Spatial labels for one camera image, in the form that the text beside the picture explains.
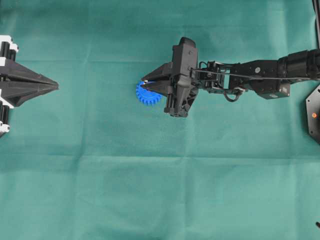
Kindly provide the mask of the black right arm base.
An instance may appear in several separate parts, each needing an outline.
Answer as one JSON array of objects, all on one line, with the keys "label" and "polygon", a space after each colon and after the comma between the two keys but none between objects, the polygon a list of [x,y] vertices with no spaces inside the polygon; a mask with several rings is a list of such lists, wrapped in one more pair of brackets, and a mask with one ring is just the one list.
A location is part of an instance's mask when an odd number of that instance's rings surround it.
[{"label": "black right arm base", "polygon": [[318,85],[306,98],[306,115],[309,135],[320,144],[320,86]]}]

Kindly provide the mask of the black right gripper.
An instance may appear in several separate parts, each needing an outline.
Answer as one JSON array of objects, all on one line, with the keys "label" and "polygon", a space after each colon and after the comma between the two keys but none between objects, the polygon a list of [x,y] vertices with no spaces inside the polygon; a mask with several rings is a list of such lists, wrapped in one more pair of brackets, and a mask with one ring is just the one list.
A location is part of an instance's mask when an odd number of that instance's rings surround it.
[{"label": "black right gripper", "polygon": [[[172,51],[172,62],[164,63],[142,77],[142,81],[148,82],[142,82],[140,86],[167,97],[165,113],[172,117],[185,118],[199,92],[193,85],[196,76],[193,69],[198,64],[198,50],[192,39],[182,37],[179,44],[172,47]],[[157,81],[167,77],[169,80]]]}]

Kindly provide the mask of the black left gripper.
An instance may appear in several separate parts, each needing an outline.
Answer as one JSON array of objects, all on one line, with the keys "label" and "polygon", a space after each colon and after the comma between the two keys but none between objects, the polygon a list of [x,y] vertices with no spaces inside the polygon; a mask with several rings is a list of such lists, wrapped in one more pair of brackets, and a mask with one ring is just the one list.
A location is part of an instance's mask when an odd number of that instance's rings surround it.
[{"label": "black left gripper", "polygon": [[15,62],[19,47],[10,35],[0,36],[0,74],[13,81],[0,83],[0,136],[10,131],[9,111],[35,97],[59,89],[59,84]]}]

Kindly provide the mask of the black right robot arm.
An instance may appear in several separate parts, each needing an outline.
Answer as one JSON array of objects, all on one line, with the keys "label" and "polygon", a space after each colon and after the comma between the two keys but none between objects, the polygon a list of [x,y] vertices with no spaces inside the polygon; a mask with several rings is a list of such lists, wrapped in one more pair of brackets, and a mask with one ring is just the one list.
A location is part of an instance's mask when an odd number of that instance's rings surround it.
[{"label": "black right robot arm", "polygon": [[278,60],[208,61],[204,65],[198,61],[196,43],[182,37],[172,47],[172,60],[145,75],[141,87],[166,97],[165,113],[186,118],[199,90],[221,94],[231,103],[247,91],[269,100],[289,97],[295,83],[320,79],[319,49],[291,53]]}]

